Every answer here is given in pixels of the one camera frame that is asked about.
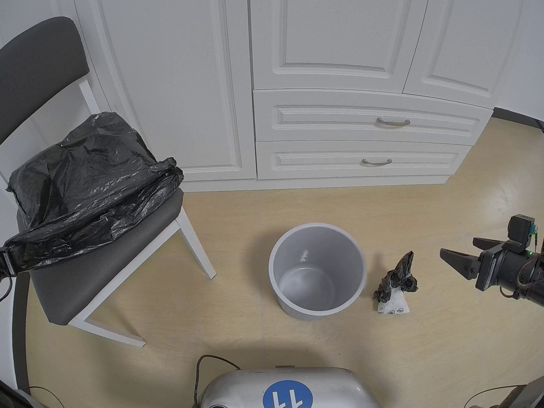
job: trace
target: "black plastic bag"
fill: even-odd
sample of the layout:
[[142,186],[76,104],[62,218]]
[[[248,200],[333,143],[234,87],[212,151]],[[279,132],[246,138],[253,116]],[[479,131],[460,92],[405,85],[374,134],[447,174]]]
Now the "black plastic bag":
[[178,188],[176,161],[157,162],[117,113],[91,115],[15,170],[26,231],[8,239],[15,272],[42,268],[113,242]]
[[400,287],[403,292],[415,292],[417,280],[412,276],[413,252],[410,251],[397,264],[393,270],[381,279],[381,283],[374,292],[373,299],[379,303],[386,303],[391,299],[391,290]]

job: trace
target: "metal handle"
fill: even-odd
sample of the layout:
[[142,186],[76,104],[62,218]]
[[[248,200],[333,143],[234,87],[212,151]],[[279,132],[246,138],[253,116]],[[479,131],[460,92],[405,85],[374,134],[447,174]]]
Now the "metal handle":
[[382,167],[382,166],[384,166],[384,165],[389,165],[391,162],[392,162],[391,159],[387,159],[387,160],[384,161],[384,162],[383,162],[383,161],[382,161],[382,162],[378,162],[378,161],[368,161],[368,160],[366,160],[366,159],[363,159],[361,163],[362,163],[363,165],[370,165],[370,166],[372,166],[372,167]]
[[409,119],[407,119],[407,120],[404,121],[404,122],[394,122],[394,121],[385,121],[385,120],[383,120],[383,119],[381,119],[381,118],[378,118],[378,119],[376,120],[376,122],[379,122],[380,124],[386,124],[386,125],[388,125],[388,126],[407,126],[407,125],[410,124],[410,120],[409,120]]

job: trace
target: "blue round sticker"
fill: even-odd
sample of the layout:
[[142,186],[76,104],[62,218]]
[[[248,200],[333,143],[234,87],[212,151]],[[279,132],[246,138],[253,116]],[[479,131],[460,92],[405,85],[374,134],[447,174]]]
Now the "blue round sticker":
[[311,408],[312,392],[302,382],[279,381],[264,392],[264,408]]

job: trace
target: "light wood floor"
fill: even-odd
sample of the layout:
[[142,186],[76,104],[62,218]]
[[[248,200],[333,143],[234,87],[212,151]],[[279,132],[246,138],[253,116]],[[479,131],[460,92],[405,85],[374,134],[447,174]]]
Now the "light wood floor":
[[[184,207],[217,270],[209,281],[176,234],[93,314],[140,335],[143,349],[49,324],[31,287],[30,383],[66,408],[191,407],[195,363],[224,356],[245,369],[335,366],[355,371],[384,407],[463,407],[489,387],[544,374],[544,309],[474,288],[439,258],[477,254],[472,237],[506,239],[513,214],[544,231],[544,135],[492,119],[445,185],[186,194]],[[280,309],[268,257],[290,228],[327,222],[359,242],[369,269],[342,313],[301,322]],[[386,271],[415,253],[411,313],[382,316],[371,296]],[[229,366],[205,360],[201,389]],[[508,390],[471,403],[498,404]],[[33,395],[57,406],[42,390]]]

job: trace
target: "white chair leg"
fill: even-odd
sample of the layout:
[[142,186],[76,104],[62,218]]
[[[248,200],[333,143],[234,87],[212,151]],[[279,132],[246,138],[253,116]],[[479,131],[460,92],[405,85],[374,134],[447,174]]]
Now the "white chair leg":
[[196,236],[195,230],[187,218],[187,214],[183,207],[181,208],[180,215],[176,219],[177,224],[180,226],[181,234],[187,242],[191,252],[194,254],[196,260],[199,262],[200,267],[210,279],[214,278],[217,273],[215,272],[212,263],[210,263],[206,251],[202,247],[199,238]]
[[132,346],[136,346],[137,348],[141,348],[145,344],[144,339],[141,337],[114,330],[89,318],[80,320],[77,317],[74,317],[68,324],[81,330],[91,332],[92,334],[96,334],[97,336],[109,338],[110,340],[115,340],[116,342],[130,344]]

